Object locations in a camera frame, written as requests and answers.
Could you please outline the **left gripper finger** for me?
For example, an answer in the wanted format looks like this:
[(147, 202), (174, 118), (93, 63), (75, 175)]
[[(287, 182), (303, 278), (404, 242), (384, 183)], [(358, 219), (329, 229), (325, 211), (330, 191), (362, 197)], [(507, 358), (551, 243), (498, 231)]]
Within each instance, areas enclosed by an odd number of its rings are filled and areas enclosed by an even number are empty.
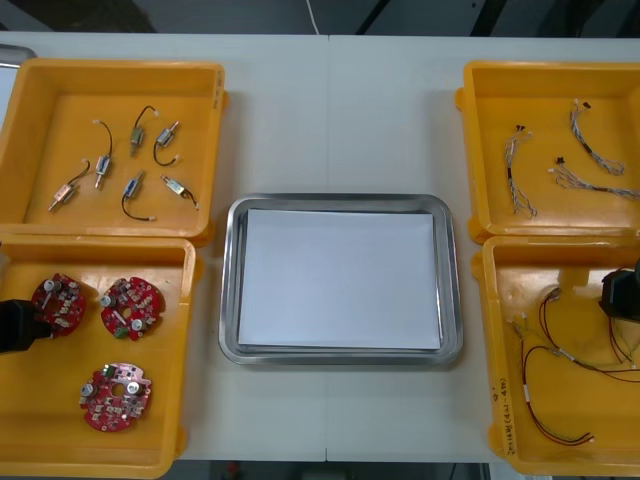
[(33, 302), (10, 299), (1, 302), (1, 330), (51, 331), (51, 325)]
[(35, 331), (17, 330), (14, 328), (1, 329), (1, 352), (14, 353), (28, 350), (39, 339), (49, 338), (51, 329), (44, 327)]

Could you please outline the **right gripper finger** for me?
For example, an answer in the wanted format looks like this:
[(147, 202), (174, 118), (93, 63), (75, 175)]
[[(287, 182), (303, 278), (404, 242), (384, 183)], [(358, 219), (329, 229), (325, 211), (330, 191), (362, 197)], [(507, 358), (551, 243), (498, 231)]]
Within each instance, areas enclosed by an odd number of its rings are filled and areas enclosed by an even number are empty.
[(607, 316), (626, 321), (639, 320), (639, 300), (628, 296), (603, 297), (601, 308)]
[(630, 269), (618, 269), (602, 279), (603, 296), (632, 295), (639, 290), (636, 272)]

